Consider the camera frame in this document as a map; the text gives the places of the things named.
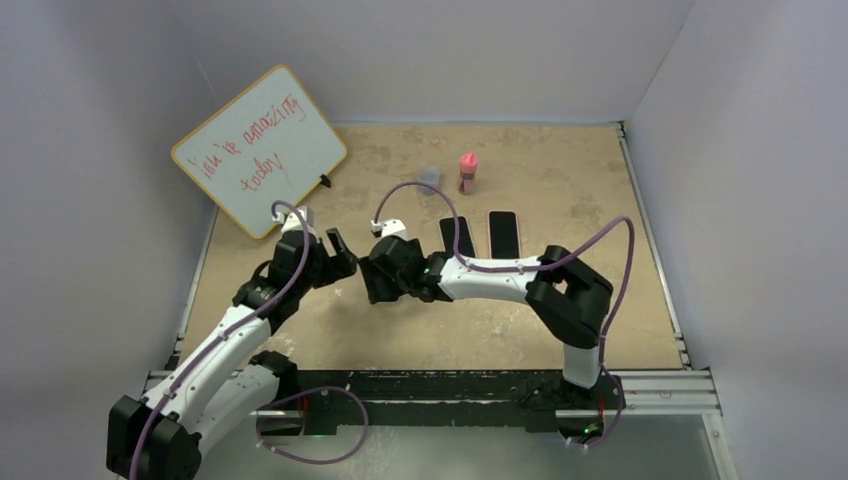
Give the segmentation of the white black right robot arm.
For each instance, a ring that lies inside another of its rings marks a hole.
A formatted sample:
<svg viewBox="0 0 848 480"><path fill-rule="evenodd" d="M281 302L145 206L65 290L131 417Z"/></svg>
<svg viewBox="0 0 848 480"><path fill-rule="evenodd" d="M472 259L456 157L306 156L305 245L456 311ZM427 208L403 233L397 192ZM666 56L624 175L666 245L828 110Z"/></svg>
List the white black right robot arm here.
<svg viewBox="0 0 848 480"><path fill-rule="evenodd" d="M360 258L370 303L404 295L422 302L488 299L529 306L563 345L561 392L584 407L601 391L601 330L610 311L612 284L567 249L550 245L516 259L424 255L418 240L380 239Z"/></svg>

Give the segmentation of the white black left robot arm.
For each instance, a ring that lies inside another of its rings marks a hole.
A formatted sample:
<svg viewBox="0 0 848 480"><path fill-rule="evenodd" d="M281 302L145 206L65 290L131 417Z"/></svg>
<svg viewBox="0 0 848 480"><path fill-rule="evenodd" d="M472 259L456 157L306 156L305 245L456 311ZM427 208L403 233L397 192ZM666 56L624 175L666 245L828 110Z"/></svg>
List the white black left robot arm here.
<svg viewBox="0 0 848 480"><path fill-rule="evenodd" d="M249 413L292 405L296 365L259 348L312 290L353 276L357 258L335 228L318 237L285 226L271 260L243 284L218 325L174 371L108 416L106 466L125 479L192 479L208 452Z"/></svg>

